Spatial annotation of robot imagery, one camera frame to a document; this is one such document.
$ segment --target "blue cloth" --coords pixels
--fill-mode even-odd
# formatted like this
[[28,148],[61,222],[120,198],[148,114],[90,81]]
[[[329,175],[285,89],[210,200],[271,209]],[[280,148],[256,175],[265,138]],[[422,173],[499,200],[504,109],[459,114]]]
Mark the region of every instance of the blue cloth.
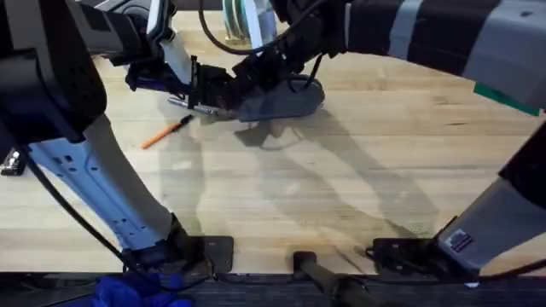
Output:
[[[147,274],[160,284],[159,274]],[[180,287],[182,276],[170,275],[168,287]],[[191,307],[187,299],[177,299],[177,293],[163,293],[142,277],[131,274],[102,277],[96,285],[93,307]]]

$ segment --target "sticker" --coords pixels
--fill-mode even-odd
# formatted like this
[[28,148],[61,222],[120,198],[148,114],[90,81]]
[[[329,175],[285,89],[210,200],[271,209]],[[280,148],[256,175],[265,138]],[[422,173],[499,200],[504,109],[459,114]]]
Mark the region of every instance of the sticker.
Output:
[[453,252],[462,252],[472,242],[474,242],[472,237],[461,229],[457,229],[453,235],[450,235],[450,237],[444,241]]

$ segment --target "wooden tabletop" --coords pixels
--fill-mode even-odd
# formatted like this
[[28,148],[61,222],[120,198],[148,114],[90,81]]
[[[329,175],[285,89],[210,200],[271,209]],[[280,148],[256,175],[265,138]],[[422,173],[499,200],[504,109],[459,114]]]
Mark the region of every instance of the wooden tabletop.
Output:
[[[232,67],[195,12],[179,13],[187,51]],[[225,34],[220,13],[207,19]],[[129,161],[192,235],[232,235],[234,272],[286,273],[310,250],[337,272],[373,273],[356,252],[374,238],[434,235],[495,178],[542,119],[472,93],[464,79],[372,55],[324,59],[316,114],[261,124],[193,121],[148,150],[140,145],[187,111],[168,95],[131,92],[123,68],[99,60],[107,115]],[[56,178],[61,192],[112,242],[106,226]],[[27,171],[0,177],[1,271],[120,271]],[[539,237],[485,273],[542,258]]]

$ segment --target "cable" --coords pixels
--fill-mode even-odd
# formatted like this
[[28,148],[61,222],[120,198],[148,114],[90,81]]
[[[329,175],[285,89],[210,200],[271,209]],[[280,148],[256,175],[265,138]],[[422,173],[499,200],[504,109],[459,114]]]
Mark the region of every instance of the cable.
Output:
[[273,41],[266,43],[265,45],[261,47],[257,47],[255,49],[233,49],[228,45],[225,45],[218,41],[214,35],[212,34],[211,30],[209,29],[206,20],[205,20],[205,0],[199,0],[199,22],[201,23],[201,27],[203,28],[203,32],[208,37],[208,39],[218,48],[221,50],[231,53],[232,55],[253,55],[257,54],[259,52],[263,52],[269,47],[278,45],[284,38],[288,36],[288,34],[292,33],[295,28],[305,19],[307,16],[309,16],[315,9],[317,9],[319,6],[323,5],[325,2],[329,0],[318,0],[314,2],[312,5],[309,6],[309,8],[305,9],[303,13],[298,17],[298,19],[292,23],[292,25],[281,35],[276,37]]
[[322,57],[324,55],[325,55],[324,53],[321,53],[317,57],[317,59],[315,60],[315,64],[313,65],[313,69],[311,70],[311,74],[309,75],[309,78],[305,81],[304,86],[301,88],[301,90],[296,90],[292,85],[292,81],[297,80],[297,78],[288,78],[288,80],[287,80],[288,88],[293,93],[299,93],[302,90],[307,90],[307,88],[309,88],[311,83],[313,83],[313,81],[315,81],[316,76],[317,76],[317,72],[318,72],[318,68],[321,66]]
[[520,266],[519,268],[510,269],[508,271],[497,273],[488,276],[479,276],[477,278],[455,278],[448,280],[433,280],[433,281],[387,281],[381,278],[373,276],[361,276],[363,280],[372,281],[376,283],[382,283],[386,285],[397,285],[397,286],[445,286],[445,285],[460,285],[466,283],[487,283],[493,281],[507,280],[511,278],[518,277],[523,274],[531,273],[532,271],[542,269],[546,267],[546,259],[538,260],[531,264],[526,264]]
[[14,144],[14,148],[20,153],[20,155],[23,157],[23,159],[26,161],[26,164],[28,168],[34,173],[34,176],[38,179],[40,183],[44,186],[44,188],[51,194],[51,196],[61,205],[61,207],[70,215],[80,226],[82,226],[87,232],[89,232],[96,240],[98,240],[104,247],[106,247],[121,263],[123,263],[124,266],[126,266],[128,269],[135,272],[139,277],[141,277],[144,281],[149,283],[150,285],[153,285],[154,287],[158,287],[161,290],[167,291],[167,292],[175,292],[179,293],[181,291],[185,291],[190,289],[191,287],[195,287],[197,285],[200,285],[201,283],[207,281],[210,276],[206,278],[202,278],[198,281],[193,282],[190,285],[187,285],[185,287],[177,287],[177,288],[170,288],[170,287],[164,287],[163,285],[160,285],[156,283],[155,281],[151,281],[148,277],[146,277],[133,263],[125,259],[123,254],[118,251],[118,249],[112,245],[101,233],[99,233],[91,224],[89,224],[79,213],[68,203],[68,201],[59,193],[59,191],[55,188],[53,183],[45,176],[44,172],[38,167],[34,159],[30,156],[30,154],[17,142],[15,136],[11,133],[11,131],[8,129],[8,126],[4,123],[3,119],[0,119],[0,130],[3,130],[5,134],[11,138],[12,143]]

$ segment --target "metal bracket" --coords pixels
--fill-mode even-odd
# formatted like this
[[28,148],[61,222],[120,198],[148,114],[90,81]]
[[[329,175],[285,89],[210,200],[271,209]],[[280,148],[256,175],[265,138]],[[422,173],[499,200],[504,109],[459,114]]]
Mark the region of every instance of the metal bracket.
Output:
[[203,252],[212,262],[214,273],[229,273],[233,268],[234,240],[230,236],[205,235],[191,237],[203,246]]
[[25,170],[25,160],[21,159],[15,149],[11,149],[6,156],[3,164],[0,165],[0,174],[2,176],[21,176]]
[[479,272],[464,269],[455,260],[436,247],[434,239],[374,239],[366,249],[365,257],[371,259],[375,271],[383,276],[418,275],[440,280],[468,278]]

